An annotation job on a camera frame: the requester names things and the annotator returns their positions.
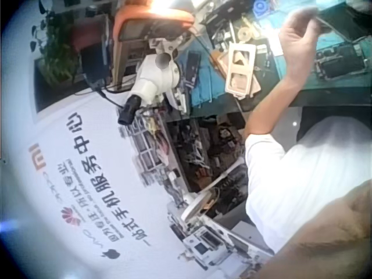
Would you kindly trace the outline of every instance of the xiaomi logo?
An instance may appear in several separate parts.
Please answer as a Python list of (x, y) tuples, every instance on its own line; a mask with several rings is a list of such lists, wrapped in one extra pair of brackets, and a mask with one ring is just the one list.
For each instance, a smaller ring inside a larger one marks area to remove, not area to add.
[(44, 162), (44, 157), (41, 154), (39, 144), (34, 144), (28, 149), (28, 151), (32, 155), (32, 160), (33, 160), (36, 171), (41, 170), (43, 167), (47, 165)]

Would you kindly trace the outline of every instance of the apple logo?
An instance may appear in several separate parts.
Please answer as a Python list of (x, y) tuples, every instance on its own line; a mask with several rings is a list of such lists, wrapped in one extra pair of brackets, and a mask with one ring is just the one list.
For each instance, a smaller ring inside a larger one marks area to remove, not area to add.
[(102, 257), (108, 257), (109, 259), (115, 260), (120, 257), (120, 253), (117, 250), (110, 249), (107, 252), (102, 253)]

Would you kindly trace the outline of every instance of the blue repair mat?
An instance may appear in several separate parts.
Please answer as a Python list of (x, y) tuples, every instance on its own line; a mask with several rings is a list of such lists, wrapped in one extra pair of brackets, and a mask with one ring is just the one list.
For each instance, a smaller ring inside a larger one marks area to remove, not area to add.
[[(206, 47), (212, 49), (207, 34), (199, 37), (199, 39), (206, 44)], [(225, 80), (214, 70), (212, 64), (209, 62), (210, 53), (203, 48), (198, 40), (193, 40), (187, 50), (176, 59), (182, 69), (186, 69), (189, 51), (195, 51), (201, 54), (198, 81), (195, 88), (191, 91), (191, 105), (192, 107), (197, 107), (201, 103), (209, 102), (211, 89), (213, 99), (225, 94)]]
[[(314, 1), (314, 0), (286, 0), (281, 1), (283, 2), (282, 5), (278, 7), (278, 9), (268, 15), (264, 20), (268, 20), (271, 26), (274, 29), (281, 28), (284, 20), (288, 16), (289, 12), (295, 9), (302, 8), (304, 6), (319, 6), (320, 9), (329, 8), (330, 6), (334, 6), (340, 2), (344, 2), (343, 0), (332, 0), (332, 1)], [(338, 45), (342, 42), (345, 42), (343, 38), (337, 35), (334, 32), (329, 34), (322, 35), (319, 38), (317, 49), (323, 49), (326, 47), (331, 47), (333, 45)], [(362, 47), (363, 54), (367, 59), (371, 58), (371, 44), (372, 38), (369, 36), (363, 41), (360, 41), (359, 44)], [(285, 63), (284, 57), (276, 56), (275, 58), (276, 67), (278, 70), (278, 74), (280, 79), (282, 79), (286, 72), (287, 66)], [(339, 88), (339, 87), (370, 87), (372, 83), (372, 76), (371, 73), (361, 74), (358, 76), (345, 76), (339, 80), (334, 81), (323, 81), (319, 80), (315, 73), (311, 74), (304, 89), (322, 89), (322, 88)]]

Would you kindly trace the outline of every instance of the white t-shirt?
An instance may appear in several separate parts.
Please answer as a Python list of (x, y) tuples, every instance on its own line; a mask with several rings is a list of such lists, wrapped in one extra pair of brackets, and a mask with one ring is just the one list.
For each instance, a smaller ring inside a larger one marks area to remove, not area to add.
[(246, 212), (277, 253), (331, 201), (372, 178), (371, 131), (347, 117), (329, 117), (287, 153), (271, 135), (246, 140)]

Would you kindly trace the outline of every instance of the hand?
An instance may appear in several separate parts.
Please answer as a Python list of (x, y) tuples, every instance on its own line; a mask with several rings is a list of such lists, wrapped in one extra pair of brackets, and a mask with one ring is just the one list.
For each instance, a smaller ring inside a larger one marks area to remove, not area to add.
[(316, 54), (321, 25), (315, 16), (317, 8), (297, 10), (285, 21), (279, 39), (287, 63), (286, 78), (299, 87), (305, 85)]

